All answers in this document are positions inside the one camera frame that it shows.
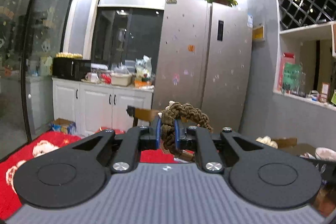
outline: white cabinet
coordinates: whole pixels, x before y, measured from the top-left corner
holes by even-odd
[[[89,136],[100,127],[112,128],[113,89],[80,85],[81,135]]]
[[[54,118],[74,121],[79,126],[80,121],[80,83],[69,80],[53,79]]]
[[[152,108],[152,90],[94,85],[53,78],[54,118],[74,121],[77,133],[88,136],[100,127],[128,130],[133,125],[127,106]],[[139,125],[148,122],[139,121]]]
[[[133,118],[128,116],[127,106],[138,108],[152,108],[152,93],[140,90],[127,90],[122,88],[114,89],[113,102],[113,119],[114,129],[128,130],[133,125]],[[148,122],[139,121],[138,125],[149,125]]]

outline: refrigerator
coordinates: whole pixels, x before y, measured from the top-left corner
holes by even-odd
[[[152,108],[189,103],[209,116],[214,132],[237,131],[251,47],[247,10],[205,0],[167,0]]]

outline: black circular disc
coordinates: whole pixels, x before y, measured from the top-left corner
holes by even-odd
[[[90,153],[74,149],[57,152],[32,159],[16,171],[14,188],[22,202],[66,208],[90,199],[103,187],[104,168]]]
[[[229,179],[249,202],[275,209],[308,203],[321,185],[321,176],[311,163],[287,153],[273,157],[251,152],[232,167]]]

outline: cup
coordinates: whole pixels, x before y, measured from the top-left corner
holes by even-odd
[[[98,74],[95,72],[89,72],[85,75],[85,79],[91,83],[97,83],[99,81]]]

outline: bowl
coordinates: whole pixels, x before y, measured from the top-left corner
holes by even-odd
[[[325,147],[318,147],[315,156],[318,160],[336,161],[336,151]]]

